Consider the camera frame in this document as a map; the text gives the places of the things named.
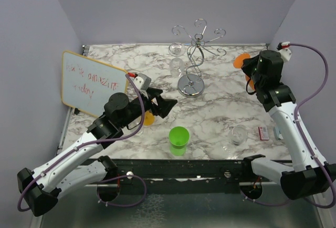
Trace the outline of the orange plastic wine glass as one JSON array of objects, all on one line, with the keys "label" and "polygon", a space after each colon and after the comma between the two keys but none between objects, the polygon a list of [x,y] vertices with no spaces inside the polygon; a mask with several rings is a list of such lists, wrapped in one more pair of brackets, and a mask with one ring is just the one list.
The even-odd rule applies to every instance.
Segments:
[{"label": "orange plastic wine glass", "polygon": [[[233,66],[235,68],[239,68],[241,69],[244,63],[245,59],[249,59],[250,58],[250,54],[248,53],[243,53],[239,56],[237,56],[233,62]],[[250,87],[252,89],[252,91],[250,92],[251,94],[255,93],[255,86],[254,86],[254,82],[252,81],[251,78],[249,78],[247,75],[245,75],[245,79],[247,81],[247,87]]]}]

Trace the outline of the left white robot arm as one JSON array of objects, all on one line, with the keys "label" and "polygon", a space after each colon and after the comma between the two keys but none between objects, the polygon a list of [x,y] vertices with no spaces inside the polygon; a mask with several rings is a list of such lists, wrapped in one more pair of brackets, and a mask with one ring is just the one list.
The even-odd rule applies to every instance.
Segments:
[{"label": "left white robot arm", "polygon": [[34,216],[41,216],[71,190],[93,182],[117,182],[122,176],[118,174],[117,165],[107,156],[99,157],[85,168],[78,167],[114,142],[126,139],[122,129],[136,119],[144,120],[145,112],[165,118],[177,100],[162,98],[162,92],[150,87],[146,96],[139,94],[132,101],[122,92],[113,94],[105,104],[103,114],[74,144],[33,170],[20,170],[17,174],[21,193],[18,210],[32,211]]}]

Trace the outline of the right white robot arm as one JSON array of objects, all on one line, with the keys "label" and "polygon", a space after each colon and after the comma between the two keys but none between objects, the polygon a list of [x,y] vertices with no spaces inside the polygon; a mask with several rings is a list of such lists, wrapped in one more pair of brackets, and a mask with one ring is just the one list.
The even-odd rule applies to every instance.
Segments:
[{"label": "right white robot arm", "polygon": [[252,93],[276,123],[292,159],[289,167],[264,155],[246,157],[241,175],[246,181],[259,176],[269,179],[280,185],[289,199],[296,200],[332,189],[335,164],[329,164],[317,149],[291,89],[280,81],[283,65],[291,55],[289,47],[263,50],[255,57],[242,54],[234,60],[234,67],[240,68],[247,85],[254,87]]}]

